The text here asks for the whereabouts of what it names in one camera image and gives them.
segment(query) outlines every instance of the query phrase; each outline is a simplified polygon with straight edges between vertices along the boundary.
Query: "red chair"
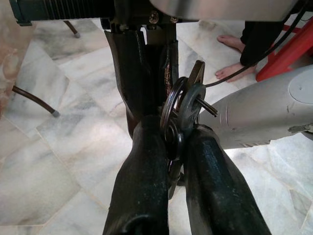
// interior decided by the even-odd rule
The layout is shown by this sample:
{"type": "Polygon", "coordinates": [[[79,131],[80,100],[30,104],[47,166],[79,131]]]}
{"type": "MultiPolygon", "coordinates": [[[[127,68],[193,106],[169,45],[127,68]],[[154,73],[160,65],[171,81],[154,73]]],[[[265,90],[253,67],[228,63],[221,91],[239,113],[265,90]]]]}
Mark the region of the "red chair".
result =
{"type": "Polygon", "coordinates": [[[304,53],[313,54],[313,18],[303,28],[295,28],[293,32],[296,35],[277,54],[272,52],[268,56],[268,63],[256,76],[258,82],[290,71],[289,66],[304,53]]]}

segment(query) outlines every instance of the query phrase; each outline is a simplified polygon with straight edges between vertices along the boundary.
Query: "marble floor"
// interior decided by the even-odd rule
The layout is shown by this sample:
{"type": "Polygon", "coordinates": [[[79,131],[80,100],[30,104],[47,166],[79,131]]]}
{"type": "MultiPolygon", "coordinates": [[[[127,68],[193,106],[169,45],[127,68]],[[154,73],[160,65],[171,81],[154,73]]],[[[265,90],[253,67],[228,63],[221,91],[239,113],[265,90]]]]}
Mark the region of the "marble floor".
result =
{"type": "MultiPolygon", "coordinates": [[[[99,20],[39,23],[17,85],[45,100],[52,117],[17,94],[0,120],[0,235],[102,234],[116,174],[132,142],[112,56],[99,20]]],[[[204,60],[204,82],[238,62],[216,41],[240,36],[238,21],[178,25],[179,74],[204,60]]],[[[266,63],[262,61],[258,70],[266,63]]],[[[255,74],[208,89],[206,100],[255,83],[255,74]]],[[[313,142],[301,134],[227,153],[246,178],[273,235],[313,234],[313,142]]],[[[185,189],[169,202],[171,235],[190,235],[185,189]]]]}

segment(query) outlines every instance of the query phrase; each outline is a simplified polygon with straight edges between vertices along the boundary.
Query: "metal chair leg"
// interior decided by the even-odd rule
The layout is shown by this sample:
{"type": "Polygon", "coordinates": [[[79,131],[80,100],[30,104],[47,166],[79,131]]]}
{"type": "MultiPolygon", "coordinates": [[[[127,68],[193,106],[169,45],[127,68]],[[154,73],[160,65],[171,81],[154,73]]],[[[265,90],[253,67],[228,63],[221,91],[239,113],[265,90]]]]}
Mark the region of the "metal chair leg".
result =
{"type": "Polygon", "coordinates": [[[14,91],[15,93],[20,94],[20,95],[34,101],[35,103],[39,104],[44,109],[46,109],[48,112],[50,112],[54,117],[57,118],[60,115],[60,113],[58,111],[53,109],[51,106],[49,106],[47,103],[45,103],[44,101],[42,101],[38,97],[34,96],[33,94],[28,93],[27,91],[24,91],[24,90],[22,90],[16,86],[13,86],[12,91],[14,91]]]}
{"type": "Polygon", "coordinates": [[[80,38],[80,33],[76,30],[76,28],[69,21],[63,21],[69,28],[72,30],[75,38],[80,38]]]}

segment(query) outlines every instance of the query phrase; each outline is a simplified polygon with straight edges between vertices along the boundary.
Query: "metal ring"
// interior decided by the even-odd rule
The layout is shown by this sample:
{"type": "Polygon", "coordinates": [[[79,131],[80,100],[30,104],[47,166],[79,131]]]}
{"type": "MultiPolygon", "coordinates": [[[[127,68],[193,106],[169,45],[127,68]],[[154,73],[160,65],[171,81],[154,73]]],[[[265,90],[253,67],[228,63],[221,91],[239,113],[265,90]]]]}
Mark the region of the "metal ring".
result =
{"type": "Polygon", "coordinates": [[[170,118],[171,111],[175,105],[175,102],[180,92],[184,90],[187,80],[188,80],[187,77],[181,77],[180,79],[178,79],[177,82],[174,84],[173,88],[171,89],[171,92],[165,101],[165,104],[162,109],[161,121],[160,121],[160,129],[165,135],[166,135],[166,130],[168,127],[168,121],[170,118]]]}

